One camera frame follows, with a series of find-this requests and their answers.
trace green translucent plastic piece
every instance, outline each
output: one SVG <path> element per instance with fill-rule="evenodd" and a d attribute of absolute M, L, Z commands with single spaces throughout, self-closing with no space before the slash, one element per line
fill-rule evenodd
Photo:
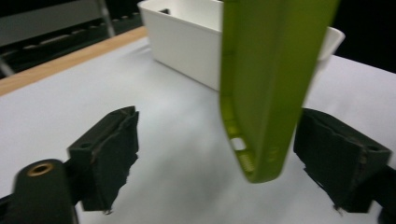
<path fill-rule="evenodd" d="M 220 107 L 247 179 L 279 176 L 338 0 L 225 0 Z"/>

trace white plastic bin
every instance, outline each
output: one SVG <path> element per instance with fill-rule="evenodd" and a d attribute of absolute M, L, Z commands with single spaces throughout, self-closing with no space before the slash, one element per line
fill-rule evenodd
<path fill-rule="evenodd" d="M 148 0 L 139 3 L 154 59 L 219 90 L 222 2 Z M 329 28 L 318 57 L 321 70 L 344 39 Z"/>

